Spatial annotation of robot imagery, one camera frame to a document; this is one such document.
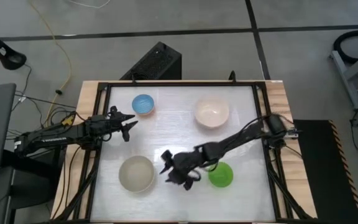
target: green bowl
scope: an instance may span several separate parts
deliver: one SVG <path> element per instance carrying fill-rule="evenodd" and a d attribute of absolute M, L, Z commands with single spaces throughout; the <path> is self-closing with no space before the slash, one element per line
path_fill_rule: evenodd
<path fill-rule="evenodd" d="M 233 181 L 233 170 L 227 163 L 219 162 L 217 168 L 208 173 L 208 178 L 217 187 L 227 187 Z"/>

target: black mat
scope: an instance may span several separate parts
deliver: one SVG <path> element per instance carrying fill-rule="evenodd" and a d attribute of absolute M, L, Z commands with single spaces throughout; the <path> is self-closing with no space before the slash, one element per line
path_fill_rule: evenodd
<path fill-rule="evenodd" d="M 358 224 L 358 195 L 332 121 L 294 120 L 319 219 Z"/>

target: white tabletop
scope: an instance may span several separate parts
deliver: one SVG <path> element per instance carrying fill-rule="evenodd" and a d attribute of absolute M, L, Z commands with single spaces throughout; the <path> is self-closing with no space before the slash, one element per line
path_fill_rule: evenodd
<path fill-rule="evenodd" d="M 221 161 L 228 163 L 234 179 L 226 188 L 217 188 L 201 171 L 202 179 L 186 191 L 182 186 L 165 183 L 161 154 L 192 151 L 193 146 L 220 141 L 257 117 L 252 89 L 249 86 L 171 86 L 113 87 L 109 106 L 125 114 L 134 114 L 132 100 L 148 94 L 155 101 L 155 111 L 136 116 L 131 140 L 124 142 L 121 133 L 113 134 L 103 144 L 91 220 L 95 221 L 273 221 L 274 212 L 265 159 L 260 140 L 230 151 Z M 196 102 L 205 96 L 218 96 L 230 106 L 230 117 L 218 129 L 199 126 L 194 118 Z M 155 167 L 155 182 L 146 192 L 134 194 L 119 183 L 118 170 L 129 157 L 149 158 Z"/>

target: yellow cable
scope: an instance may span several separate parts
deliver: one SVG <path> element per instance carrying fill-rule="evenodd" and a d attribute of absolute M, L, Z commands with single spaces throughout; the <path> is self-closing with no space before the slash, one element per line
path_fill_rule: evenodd
<path fill-rule="evenodd" d="M 57 42 L 56 38 L 55 38 L 55 34 L 53 33 L 52 29 L 49 26 L 49 23 L 45 20 L 45 18 L 43 17 L 43 15 L 40 13 L 40 11 L 38 11 L 38 9 L 33 5 L 33 0 L 29 0 L 29 3 L 31 5 L 31 8 L 34 9 L 35 12 L 37 12 L 37 14 L 39 15 L 39 17 L 41 18 L 41 20 L 44 22 L 45 26 L 48 28 L 50 35 L 52 36 L 53 41 L 55 42 L 56 46 L 58 46 L 60 48 L 60 50 L 62 50 L 62 52 L 65 54 L 66 59 L 67 59 L 67 63 L 68 63 L 68 67 L 69 67 L 69 71 L 68 71 L 68 76 L 66 81 L 64 82 L 64 84 L 59 88 L 59 90 L 61 91 L 62 89 L 64 89 L 64 87 L 67 85 L 68 81 L 71 78 L 71 71 L 72 71 L 72 66 L 71 66 L 71 60 L 67 54 L 67 52 L 65 51 L 65 49 Z M 55 94 L 55 97 L 53 97 L 52 103 L 54 103 L 57 99 L 58 94 Z M 52 111 L 53 108 L 53 104 L 50 105 L 48 113 L 47 113 L 47 119 L 46 121 L 46 125 L 48 126 L 48 119 L 50 116 L 50 112 Z"/>

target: bowl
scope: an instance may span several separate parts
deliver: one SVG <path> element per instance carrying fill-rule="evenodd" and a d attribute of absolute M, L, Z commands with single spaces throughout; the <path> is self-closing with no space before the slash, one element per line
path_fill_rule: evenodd
<path fill-rule="evenodd" d="M 141 94 L 132 101 L 132 109 L 139 115 L 150 114 L 154 109 L 154 100 L 150 95 Z"/>
<path fill-rule="evenodd" d="M 214 171 L 208 172 L 208 179 L 216 187 L 227 187 L 233 181 L 233 170 L 229 164 L 219 162 Z"/>
<path fill-rule="evenodd" d="M 202 98 L 197 102 L 195 116 L 199 124 L 207 128 L 217 128 L 229 119 L 229 105 L 220 98 Z"/>
<path fill-rule="evenodd" d="M 154 181 L 154 166 L 144 156 L 132 156 L 119 168 L 119 182 L 130 192 L 142 192 Z"/>

